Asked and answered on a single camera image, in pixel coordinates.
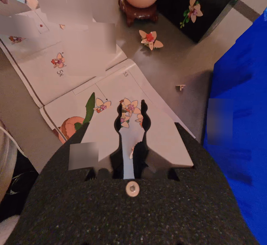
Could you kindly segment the blue plastic bin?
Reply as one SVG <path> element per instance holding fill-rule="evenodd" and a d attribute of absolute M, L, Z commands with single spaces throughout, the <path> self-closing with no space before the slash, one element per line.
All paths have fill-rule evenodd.
<path fill-rule="evenodd" d="M 266 9 L 215 63 L 204 148 L 260 244 L 267 242 Z"/>

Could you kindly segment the open instruction booklet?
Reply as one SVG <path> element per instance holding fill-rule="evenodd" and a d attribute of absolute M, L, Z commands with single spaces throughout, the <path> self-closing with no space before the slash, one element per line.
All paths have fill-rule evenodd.
<path fill-rule="evenodd" d="M 61 26 L 47 21 L 40 9 L 17 14 L 35 22 L 38 37 L 22 38 L 1 33 L 1 48 L 11 61 L 30 95 L 40 108 L 46 122 L 59 133 L 62 143 L 74 133 L 74 119 L 85 118 L 85 104 L 95 93 L 93 110 L 104 110 L 112 101 L 124 98 L 126 107 L 137 105 L 125 113 L 129 124 L 131 117 L 140 123 L 141 100 L 153 103 L 176 123 L 180 123 L 193 138 L 195 136 L 165 103 L 150 85 L 139 67 L 128 59 L 116 45 L 116 53 L 94 56 L 94 53 L 80 48 L 77 42 L 69 42 L 62 34 Z"/>

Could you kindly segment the toy brick orchid flower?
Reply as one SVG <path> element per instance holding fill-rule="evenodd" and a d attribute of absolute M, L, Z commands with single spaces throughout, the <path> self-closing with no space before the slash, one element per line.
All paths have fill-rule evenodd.
<path fill-rule="evenodd" d="M 151 51 L 153 51 L 154 49 L 160 49 L 164 46 L 162 42 L 156 39 L 157 38 L 156 31 L 146 33 L 145 31 L 139 30 L 139 34 L 142 38 L 141 43 L 144 46 L 148 47 Z"/>

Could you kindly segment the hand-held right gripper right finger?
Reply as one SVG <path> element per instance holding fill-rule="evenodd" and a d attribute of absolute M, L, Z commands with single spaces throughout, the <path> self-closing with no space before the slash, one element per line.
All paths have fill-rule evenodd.
<path fill-rule="evenodd" d="M 135 179 L 178 179 L 177 168 L 192 168 L 191 157 L 168 115 L 141 101 L 142 141 L 133 148 Z"/>

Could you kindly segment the pale pink toy brick petal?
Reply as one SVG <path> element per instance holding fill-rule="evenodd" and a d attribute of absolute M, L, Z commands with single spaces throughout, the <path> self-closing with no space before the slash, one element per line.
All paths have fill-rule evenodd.
<path fill-rule="evenodd" d="M 35 10 L 38 7 L 38 0 L 25 0 L 25 3 L 31 10 Z"/>

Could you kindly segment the black orchid print box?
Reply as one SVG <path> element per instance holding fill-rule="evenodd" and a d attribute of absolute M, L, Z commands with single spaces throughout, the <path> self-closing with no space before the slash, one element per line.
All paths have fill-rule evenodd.
<path fill-rule="evenodd" d="M 239 0 L 157 0 L 158 11 L 195 43 L 208 37 Z"/>

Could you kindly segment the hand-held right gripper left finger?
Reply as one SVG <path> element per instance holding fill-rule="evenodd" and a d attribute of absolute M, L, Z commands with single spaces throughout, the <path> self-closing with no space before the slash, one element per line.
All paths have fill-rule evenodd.
<path fill-rule="evenodd" d="M 86 167 L 95 172 L 106 169 L 114 179 L 123 179 L 124 160 L 120 134 L 121 103 L 114 103 L 107 110 L 93 116 L 83 136 Z"/>

